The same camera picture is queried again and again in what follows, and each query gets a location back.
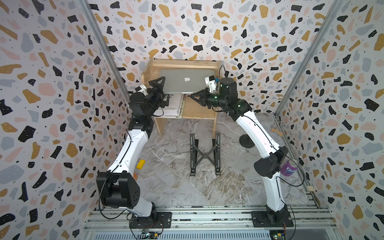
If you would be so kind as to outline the silver laptop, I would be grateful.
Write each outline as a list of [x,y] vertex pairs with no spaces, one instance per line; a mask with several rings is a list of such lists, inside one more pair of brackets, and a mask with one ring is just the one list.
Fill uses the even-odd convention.
[[160,71],[165,77],[164,93],[192,94],[207,88],[205,78],[215,76],[212,69],[167,69]]

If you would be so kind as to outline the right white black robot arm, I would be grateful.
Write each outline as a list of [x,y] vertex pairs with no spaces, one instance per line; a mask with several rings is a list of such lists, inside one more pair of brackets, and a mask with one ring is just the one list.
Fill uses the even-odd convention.
[[229,115],[247,133],[261,155],[261,159],[254,163],[254,168],[263,177],[267,194],[266,221],[271,226],[290,226],[291,216],[279,180],[281,163],[288,156],[288,148],[281,147],[273,140],[258,121],[249,103],[238,97],[234,79],[222,78],[213,82],[219,89],[217,92],[205,88],[191,94],[191,99],[208,109],[221,108],[222,112]]

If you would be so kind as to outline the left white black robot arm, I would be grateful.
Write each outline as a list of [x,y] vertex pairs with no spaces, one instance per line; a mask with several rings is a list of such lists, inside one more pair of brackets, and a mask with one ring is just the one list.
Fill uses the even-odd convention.
[[141,197],[134,171],[152,133],[155,111],[169,105],[169,96],[164,93],[165,82],[166,78],[160,77],[150,81],[149,88],[142,85],[131,94],[129,107],[132,118],[128,125],[128,137],[109,169],[99,172],[96,178],[100,207],[122,208],[139,219],[156,221],[156,206]]

